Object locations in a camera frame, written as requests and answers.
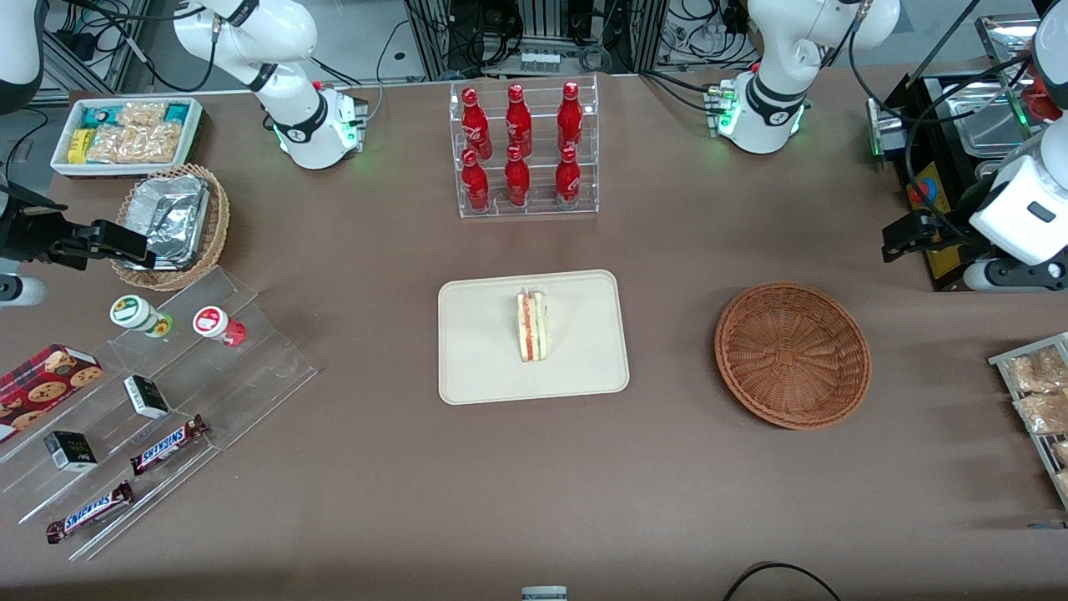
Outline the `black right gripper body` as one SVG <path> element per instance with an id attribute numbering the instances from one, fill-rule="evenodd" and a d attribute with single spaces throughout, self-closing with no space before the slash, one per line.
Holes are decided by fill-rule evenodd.
<path id="1" fill-rule="evenodd" d="M 60 264 L 85 270 L 94 258 L 82 225 L 66 220 L 67 205 L 17 184 L 3 184 L 7 196 L 1 217 L 1 255 L 3 259 Z"/>

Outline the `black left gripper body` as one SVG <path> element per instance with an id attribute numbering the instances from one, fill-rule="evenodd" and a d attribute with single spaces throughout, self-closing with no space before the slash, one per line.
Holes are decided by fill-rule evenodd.
<path id="1" fill-rule="evenodd" d="M 945 250 L 970 242 L 970 237 L 938 210 L 912 210 L 905 216 L 904 238 L 904 250 Z"/>

